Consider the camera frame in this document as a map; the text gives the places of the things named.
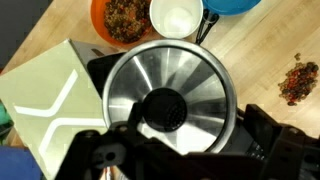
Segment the orange bowl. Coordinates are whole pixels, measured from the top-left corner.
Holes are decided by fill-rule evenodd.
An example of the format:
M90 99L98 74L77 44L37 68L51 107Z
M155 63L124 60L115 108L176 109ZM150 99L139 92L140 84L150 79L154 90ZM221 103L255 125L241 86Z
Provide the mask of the orange bowl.
M108 29L104 25L104 11L106 10L106 3L110 1L111 0L92 0L90 14L91 14L91 21L95 30L104 40L106 40L112 45L125 47L125 46L131 46L133 44L136 44L139 40L131 43L123 43L110 36ZM150 25L150 28L147 28L145 30L141 38L146 36L151 31L151 28L152 26Z

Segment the blue bowl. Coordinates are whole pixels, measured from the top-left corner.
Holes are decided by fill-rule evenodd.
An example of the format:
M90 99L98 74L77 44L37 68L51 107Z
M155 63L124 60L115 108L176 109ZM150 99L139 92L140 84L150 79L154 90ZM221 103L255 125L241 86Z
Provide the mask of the blue bowl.
M260 0L202 0L203 5L212 13L237 15L252 9Z

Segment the nuts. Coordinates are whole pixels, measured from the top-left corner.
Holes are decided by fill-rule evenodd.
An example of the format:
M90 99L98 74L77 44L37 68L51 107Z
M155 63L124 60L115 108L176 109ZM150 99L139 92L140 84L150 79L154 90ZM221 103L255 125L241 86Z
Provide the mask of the nuts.
M318 70L319 66L314 62L297 63L295 68L286 74L287 79L279 83L278 86L281 91L280 97L288 101L288 106L296 106L296 102L306 99L312 89L316 87L317 80L315 78L318 76Z
M117 41L138 41L151 27L147 0L111 0L106 3L104 26Z
M300 56L301 56L301 53L297 53L294 58L297 60L297 61L300 61Z

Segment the wooden table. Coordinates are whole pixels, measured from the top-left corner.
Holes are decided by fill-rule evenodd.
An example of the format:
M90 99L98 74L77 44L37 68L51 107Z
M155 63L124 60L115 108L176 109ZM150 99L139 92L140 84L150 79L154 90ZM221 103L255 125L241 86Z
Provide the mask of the wooden table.
M4 72L66 38L109 46L95 32L89 7L89 1L54 0ZM301 62L320 64L319 17L319 0L262 0L248 13L221 17L202 46L229 71L241 109L248 103L258 104L278 122L319 136L320 85L294 107L279 98L277 86L295 66L296 53L301 53ZM159 36L154 33L149 38Z

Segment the white bowl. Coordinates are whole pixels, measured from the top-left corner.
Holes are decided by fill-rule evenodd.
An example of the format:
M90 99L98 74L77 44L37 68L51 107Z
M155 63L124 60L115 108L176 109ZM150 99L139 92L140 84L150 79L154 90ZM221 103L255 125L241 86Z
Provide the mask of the white bowl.
M182 39L200 25L202 0L152 0L150 19L153 27L166 38Z

